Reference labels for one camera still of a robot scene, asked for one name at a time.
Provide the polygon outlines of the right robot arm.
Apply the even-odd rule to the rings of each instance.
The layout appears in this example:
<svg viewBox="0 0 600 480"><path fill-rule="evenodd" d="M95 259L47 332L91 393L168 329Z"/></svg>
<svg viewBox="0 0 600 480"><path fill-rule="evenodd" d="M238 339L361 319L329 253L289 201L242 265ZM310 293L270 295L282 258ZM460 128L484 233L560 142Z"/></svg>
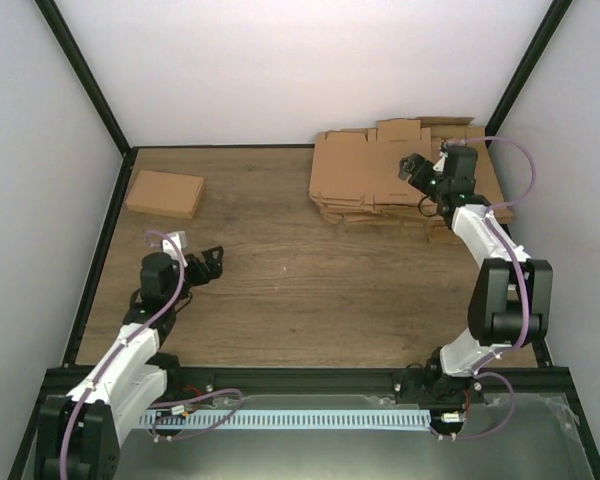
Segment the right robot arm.
<svg viewBox="0 0 600 480"><path fill-rule="evenodd" d="M466 329L436 349L421 374L425 393L438 403L451 400L462 380L491 361L548 331L553 269L516 244L497 221L496 205L477 193L477 161L467 144L445 142L438 162L413 153L399 164L400 179L434 202L479 268Z"/></svg>

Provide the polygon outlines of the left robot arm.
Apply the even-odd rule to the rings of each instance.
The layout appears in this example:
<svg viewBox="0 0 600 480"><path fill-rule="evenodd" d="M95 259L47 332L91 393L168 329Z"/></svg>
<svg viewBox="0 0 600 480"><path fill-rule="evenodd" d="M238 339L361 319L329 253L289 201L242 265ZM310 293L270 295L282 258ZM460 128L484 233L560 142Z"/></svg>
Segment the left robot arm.
<svg viewBox="0 0 600 480"><path fill-rule="evenodd" d="M150 404L171 404L183 395L179 360L160 348L178 303L222 275L223 255L220 246L184 255L165 243L142 259L140 287L111 347L78 385L41 407L35 478L114 477L123 443Z"/></svg>

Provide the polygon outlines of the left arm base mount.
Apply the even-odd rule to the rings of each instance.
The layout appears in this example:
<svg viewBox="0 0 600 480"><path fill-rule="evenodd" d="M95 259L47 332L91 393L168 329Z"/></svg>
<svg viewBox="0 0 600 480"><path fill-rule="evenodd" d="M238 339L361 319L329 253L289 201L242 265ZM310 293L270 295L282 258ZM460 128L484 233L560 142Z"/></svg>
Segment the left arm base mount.
<svg viewBox="0 0 600 480"><path fill-rule="evenodd" d="M166 373L167 386L157 402L180 401L211 393L215 390L215 377L211 370L183 366L176 355L157 353L147 362Z"/></svg>

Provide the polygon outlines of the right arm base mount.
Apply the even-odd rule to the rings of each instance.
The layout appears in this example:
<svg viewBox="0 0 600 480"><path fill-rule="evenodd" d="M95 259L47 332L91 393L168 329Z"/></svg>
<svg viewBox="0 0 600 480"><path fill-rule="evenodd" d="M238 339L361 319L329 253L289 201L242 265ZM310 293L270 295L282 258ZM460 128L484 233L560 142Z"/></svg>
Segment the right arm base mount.
<svg viewBox="0 0 600 480"><path fill-rule="evenodd" d="M411 363L392 375L397 403L461 408L466 401L483 402L484 395L474 389L468 377L451 377L443 373L441 348L437 347L424 364Z"/></svg>

